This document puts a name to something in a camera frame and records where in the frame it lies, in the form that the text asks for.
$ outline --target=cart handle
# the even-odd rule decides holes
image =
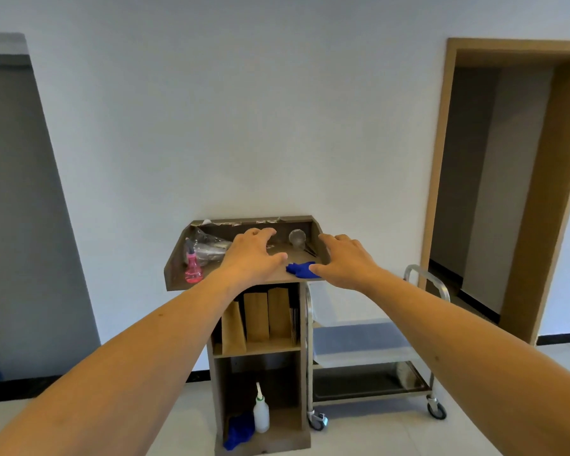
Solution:
[[[403,274],[403,279],[406,282],[410,281],[410,274],[411,274],[412,270],[417,271],[418,275],[423,276],[427,280],[430,280],[435,285],[435,287],[439,290],[439,293],[441,295],[441,299],[445,299],[446,301],[451,302],[450,292],[447,290],[447,286],[439,278],[437,278],[436,276],[431,274],[428,270],[424,270],[418,264],[410,264],[409,266],[407,266],[405,268],[405,273]]]

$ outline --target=clear plastic bag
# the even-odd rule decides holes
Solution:
[[[214,235],[203,232],[198,227],[194,228],[192,235],[189,237],[194,244],[196,252],[196,261],[200,266],[206,266],[210,262],[221,262],[224,255],[232,245],[231,241],[224,240]],[[183,262],[188,265],[188,255],[186,253],[186,244],[183,243]]]

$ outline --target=blue cloth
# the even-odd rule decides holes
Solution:
[[[308,261],[304,264],[289,264],[285,269],[298,278],[319,278],[318,275],[313,274],[308,268],[311,264],[315,264],[315,261]]]
[[[239,416],[233,416],[228,421],[228,440],[224,442],[224,448],[234,450],[240,443],[245,443],[253,437],[255,422],[253,412],[245,411]]]

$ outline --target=baseboard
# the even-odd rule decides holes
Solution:
[[[449,268],[442,266],[439,262],[434,261],[432,259],[428,260],[429,268],[433,267],[438,272],[440,272],[443,276],[448,277],[453,283],[456,283],[458,286],[463,285],[463,277],[458,275],[456,272],[450,270]]]
[[[539,336],[536,345],[568,344],[570,342],[570,332],[564,334],[546,334]]]
[[[484,306],[481,302],[472,297],[470,294],[465,293],[462,289],[458,291],[457,296],[472,308],[474,308],[476,311],[478,311],[481,315],[486,317],[488,320],[491,320],[496,324],[500,322],[500,314],[497,314],[491,308]]]
[[[186,383],[201,383],[202,381],[211,381],[209,370],[196,370],[190,372]]]
[[[61,376],[31,377],[30,379],[14,379],[0,381],[0,402],[10,400],[23,400],[36,398],[48,389]],[[187,383],[210,381],[209,370],[192,371],[186,380]]]

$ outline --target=pink spray bottle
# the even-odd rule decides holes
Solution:
[[[186,257],[188,258],[188,267],[186,268],[185,278],[188,283],[198,283],[203,279],[203,269],[196,262],[196,252],[194,244],[190,238],[186,238]]]

